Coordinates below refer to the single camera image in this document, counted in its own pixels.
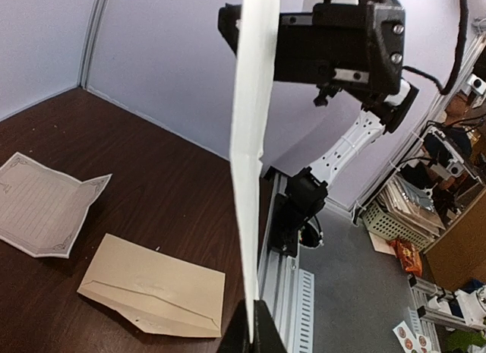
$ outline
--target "green object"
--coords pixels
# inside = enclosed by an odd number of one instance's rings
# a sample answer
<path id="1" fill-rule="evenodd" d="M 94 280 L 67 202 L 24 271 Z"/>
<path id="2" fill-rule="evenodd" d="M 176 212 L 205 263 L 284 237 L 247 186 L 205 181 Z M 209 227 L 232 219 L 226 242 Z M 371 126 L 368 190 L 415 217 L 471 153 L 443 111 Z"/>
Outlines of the green object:
<path id="1" fill-rule="evenodd" d="M 482 347 L 484 344 L 486 344 L 486 340 L 481 333 L 467 333 L 456 330 L 447 339 L 447 351 L 453 351 L 458 348 L 468 351 L 470 345 Z"/>

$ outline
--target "white wall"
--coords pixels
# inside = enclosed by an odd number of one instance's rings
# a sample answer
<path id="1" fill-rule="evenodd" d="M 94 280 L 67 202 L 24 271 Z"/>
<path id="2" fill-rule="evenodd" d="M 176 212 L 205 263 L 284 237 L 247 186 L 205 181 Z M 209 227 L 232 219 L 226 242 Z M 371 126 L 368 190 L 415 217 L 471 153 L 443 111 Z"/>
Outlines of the white wall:
<path id="1" fill-rule="evenodd" d="M 406 8 L 406 48 L 404 62 L 420 68 L 445 84 L 453 65 L 459 21 L 459 0 L 400 0 Z M 470 19 L 486 13 L 486 0 L 469 0 Z M 474 33 L 469 30 L 468 43 Z M 420 89 L 405 121 L 394 134 L 387 134 L 365 149 L 336 179 L 330 197 L 350 209 L 368 185 L 387 167 L 387 160 L 410 136 L 429 109 L 437 89 L 432 83 L 404 72 L 405 79 Z M 324 154 L 358 114 L 359 104 L 341 94 L 314 117 L 310 132 L 273 162 L 278 169 L 293 174 Z"/>
<path id="2" fill-rule="evenodd" d="M 109 0 L 88 88 L 227 157 L 235 56 L 217 30 L 226 2 L 241 0 Z M 282 0 L 282 10 L 300 11 L 302 3 Z M 278 156 L 293 141 L 292 118 L 320 112 L 312 105 L 315 93 L 275 86 L 268 154 Z M 302 132 L 308 123 L 298 126 Z M 279 144 L 281 137 L 289 139 Z"/>
<path id="3" fill-rule="evenodd" d="M 0 119 L 76 86 L 94 0 L 0 0 Z"/>

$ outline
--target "dark brown tabletop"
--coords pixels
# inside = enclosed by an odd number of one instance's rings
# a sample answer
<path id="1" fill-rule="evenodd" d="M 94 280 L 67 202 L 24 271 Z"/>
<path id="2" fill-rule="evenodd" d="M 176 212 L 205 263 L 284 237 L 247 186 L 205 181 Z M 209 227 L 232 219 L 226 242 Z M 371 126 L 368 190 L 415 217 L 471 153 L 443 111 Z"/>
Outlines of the dark brown tabletop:
<path id="1" fill-rule="evenodd" d="M 0 352 L 215 352 L 219 339 L 142 333 L 76 290 L 104 234 L 114 234 L 224 272 L 224 332 L 243 298 L 228 162 L 80 89 L 0 123 L 0 163 L 17 151 L 81 181 L 113 176 L 68 260 L 0 241 Z M 260 233 L 271 192 L 261 184 Z"/>

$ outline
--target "brown paper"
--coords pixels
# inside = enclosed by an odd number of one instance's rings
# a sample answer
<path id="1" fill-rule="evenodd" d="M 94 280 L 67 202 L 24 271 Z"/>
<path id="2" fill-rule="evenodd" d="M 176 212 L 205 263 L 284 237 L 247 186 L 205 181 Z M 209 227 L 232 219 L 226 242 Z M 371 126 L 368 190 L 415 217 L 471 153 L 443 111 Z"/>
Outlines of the brown paper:
<path id="1" fill-rule="evenodd" d="M 107 234 L 78 293 L 146 333 L 221 336 L 225 274 Z"/>
<path id="2" fill-rule="evenodd" d="M 15 153 L 0 168 L 0 239 L 32 257 L 68 258 L 110 177 L 81 182 Z"/>

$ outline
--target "envelope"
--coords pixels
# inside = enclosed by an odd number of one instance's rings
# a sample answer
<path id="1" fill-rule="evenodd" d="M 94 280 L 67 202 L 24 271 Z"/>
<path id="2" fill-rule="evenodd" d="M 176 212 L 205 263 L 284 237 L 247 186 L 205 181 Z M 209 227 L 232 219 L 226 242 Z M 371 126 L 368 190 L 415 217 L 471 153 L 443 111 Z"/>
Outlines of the envelope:
<path id="1" fill-rule="evenodd" d="M 107 234 L 77 292 L 146 333 L 217 338 L 224 285 L 224 273 Z"/>

